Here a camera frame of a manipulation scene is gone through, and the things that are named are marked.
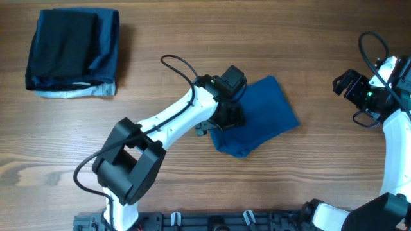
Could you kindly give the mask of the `blue polo shirt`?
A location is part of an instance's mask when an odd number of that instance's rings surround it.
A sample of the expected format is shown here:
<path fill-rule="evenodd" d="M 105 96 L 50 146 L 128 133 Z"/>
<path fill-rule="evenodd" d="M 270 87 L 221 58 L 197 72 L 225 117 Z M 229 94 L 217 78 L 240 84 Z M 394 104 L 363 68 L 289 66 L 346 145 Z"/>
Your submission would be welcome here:
<path fill-rule="evenodd" d="M 225 131 L 211 130 L 217 151 L 245 158 L 270 139 L 300 125 L 280 84 L 267 76 L 249 85 L 240 99 L 246 123 Z"/>

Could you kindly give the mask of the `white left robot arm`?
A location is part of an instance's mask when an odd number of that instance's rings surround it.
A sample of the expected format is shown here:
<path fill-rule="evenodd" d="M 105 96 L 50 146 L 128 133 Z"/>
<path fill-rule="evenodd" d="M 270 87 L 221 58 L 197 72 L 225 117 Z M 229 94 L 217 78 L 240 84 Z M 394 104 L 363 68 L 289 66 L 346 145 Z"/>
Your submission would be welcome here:
<path fill-rule="evenodd" d="M 120 120 L 93 165 L 108 196 L 104 218 L 111 230 L 128 230 L 139 217 L 138 201 L 157 178 L 167 149 L 191 128 L 199 136 L 245 124 L 235 95 L 246 85 L 243 74 L 199 76 L 187 94 L 157 115 L 133 123 Z"/>

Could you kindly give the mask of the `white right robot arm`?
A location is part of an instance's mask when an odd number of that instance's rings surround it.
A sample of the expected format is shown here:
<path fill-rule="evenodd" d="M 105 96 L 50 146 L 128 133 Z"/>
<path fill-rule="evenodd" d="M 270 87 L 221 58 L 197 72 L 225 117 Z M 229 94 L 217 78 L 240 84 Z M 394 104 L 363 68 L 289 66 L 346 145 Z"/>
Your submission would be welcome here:
<path fill-rule="evenodd" d="M 399 223 L 410 227 L 410 111 L 394 99 L 410 104 L 410 57 L 392 56 L 377 67 L 372 79 L 347 70 L 333 81 L 333 91 L 383 126 L 386 154 L 380 195 L 351 212 L 313 199 L 299 212 L 300 228 L 395 230 Z"/>

